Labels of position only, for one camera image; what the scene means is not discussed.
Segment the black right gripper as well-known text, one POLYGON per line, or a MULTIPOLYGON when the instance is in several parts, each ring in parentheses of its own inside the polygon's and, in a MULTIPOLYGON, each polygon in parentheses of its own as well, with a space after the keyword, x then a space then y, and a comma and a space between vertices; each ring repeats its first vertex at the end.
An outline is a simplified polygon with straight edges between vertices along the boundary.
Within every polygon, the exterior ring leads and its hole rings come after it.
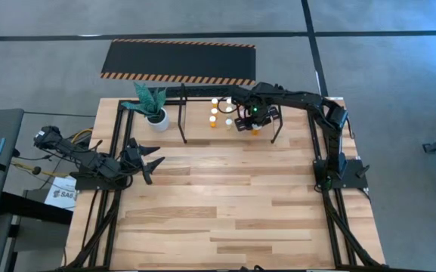
POLYGON ((249 131, 252 124, 261 125, 262 127, 272 123, 280 118, 280 111, 275 107, 267 104, 259 105, 239 105, 235 126, 237 131, 249 131), (244 109, 246 117, 239 117, 239 110, 244 109))

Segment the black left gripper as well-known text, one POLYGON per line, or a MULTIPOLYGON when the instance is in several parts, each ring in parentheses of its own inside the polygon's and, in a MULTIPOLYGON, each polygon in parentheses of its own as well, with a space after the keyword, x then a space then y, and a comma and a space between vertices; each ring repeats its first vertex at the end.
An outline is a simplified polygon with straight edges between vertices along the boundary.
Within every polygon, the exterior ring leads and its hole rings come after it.
POLYGON ((159 149, 160 147, 144 147, 138 144, 134 138, 130 138, 122 151, 124 162, 140 170, 147 185, 152 184, 150 174, 165 160, 165 157, 160 157, 151 162, 145 162, 143 157, 159 149))

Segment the green plant in white pot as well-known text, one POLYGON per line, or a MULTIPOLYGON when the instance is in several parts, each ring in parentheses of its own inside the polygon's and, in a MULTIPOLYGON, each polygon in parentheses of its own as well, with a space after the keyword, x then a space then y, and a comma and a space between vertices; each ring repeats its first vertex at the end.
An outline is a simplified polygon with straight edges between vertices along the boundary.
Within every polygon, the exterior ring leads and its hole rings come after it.
POLYGON ((164 109, 167 88, 150 90, 145 84, 134 82, 138 103, 123 102, 121 105, 130 111, 141 114, 156 132, 163 132, 169 126, 169 115, 164 109))

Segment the white printed paper sheet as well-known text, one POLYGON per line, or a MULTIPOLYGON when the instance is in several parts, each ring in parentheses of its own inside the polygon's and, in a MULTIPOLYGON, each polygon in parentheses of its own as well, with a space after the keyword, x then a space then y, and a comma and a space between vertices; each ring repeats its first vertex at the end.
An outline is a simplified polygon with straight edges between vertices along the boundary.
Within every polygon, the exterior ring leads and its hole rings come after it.
POLYGON ((70 176, 55 178, 45 198, 44 204, 74 211, 78 190, 76 179, 70 176))

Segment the black hazard-striped floor mat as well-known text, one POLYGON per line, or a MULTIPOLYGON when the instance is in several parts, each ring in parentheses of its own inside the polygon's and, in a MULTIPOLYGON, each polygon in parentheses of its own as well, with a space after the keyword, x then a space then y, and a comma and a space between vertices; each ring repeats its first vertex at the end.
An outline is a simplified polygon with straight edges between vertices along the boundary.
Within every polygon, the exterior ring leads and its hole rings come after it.
POLYGON ((102 79, 254 85, 256 47, 223 42, 114 39, 102 79))

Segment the black metal bar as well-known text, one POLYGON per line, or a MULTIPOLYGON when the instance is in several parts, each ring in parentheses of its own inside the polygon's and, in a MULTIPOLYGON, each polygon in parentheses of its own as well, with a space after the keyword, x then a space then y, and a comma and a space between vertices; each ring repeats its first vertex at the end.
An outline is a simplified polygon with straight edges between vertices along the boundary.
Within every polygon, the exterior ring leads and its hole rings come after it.
POLYGON ((0 196, 0 214, 17 215, 66 225, 71 224, 73 217, 72 211, 7 192, 2 192, 0 196))

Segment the wooden shelf with black frame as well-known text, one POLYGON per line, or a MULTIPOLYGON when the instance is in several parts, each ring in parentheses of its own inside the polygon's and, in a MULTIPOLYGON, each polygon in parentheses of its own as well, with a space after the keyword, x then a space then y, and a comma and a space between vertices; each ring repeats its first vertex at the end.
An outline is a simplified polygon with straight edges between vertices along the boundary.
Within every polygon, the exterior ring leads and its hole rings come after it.
POLYGON ((235 85, 222 86, 186 86, 181 85, 171 90, 174 100, 169 100, 168 105, 179 106, 178 127, 183 142, 189 141, 263 141, 274 142, 283 127, 281 107, 276 107, 280 111, 280 118, 271 124, 262 127, 258 135, 253 135, 251 131, 237 131, 235 118, 237 109, 233 106, 232 113, 228 116, 221 113, 218 109, 217 125, 215 128, 210 126, 209 117, 212 116, 212 98, 219 99, 219 102, 226 101, 232 90, 237 89, 235 85), (233 120, 231 130, 226 129, 226 119, 233 120))

